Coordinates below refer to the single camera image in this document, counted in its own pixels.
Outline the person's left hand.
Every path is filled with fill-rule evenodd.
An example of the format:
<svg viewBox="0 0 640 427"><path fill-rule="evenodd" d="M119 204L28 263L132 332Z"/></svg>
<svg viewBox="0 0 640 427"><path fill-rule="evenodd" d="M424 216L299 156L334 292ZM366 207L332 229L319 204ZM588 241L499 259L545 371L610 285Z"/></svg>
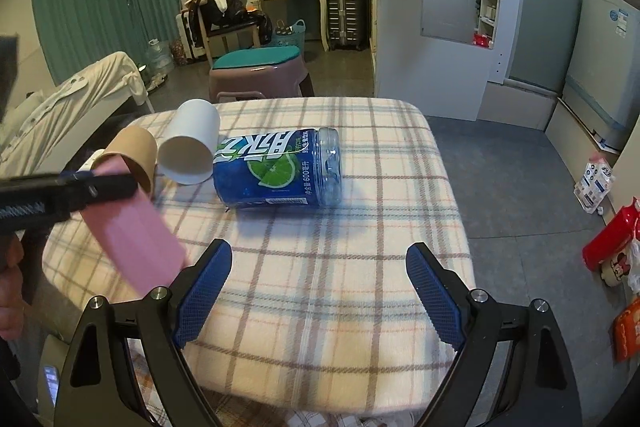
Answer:
<svg viewBox="0 0 640 427"><path fill-rule="evenodd" d="M1 254L6 260L6 267L0 277L0 334L2 339L9 341L20 337L24 325L23 275L20 269L24 251L15 234L1 237Z"/></svg>

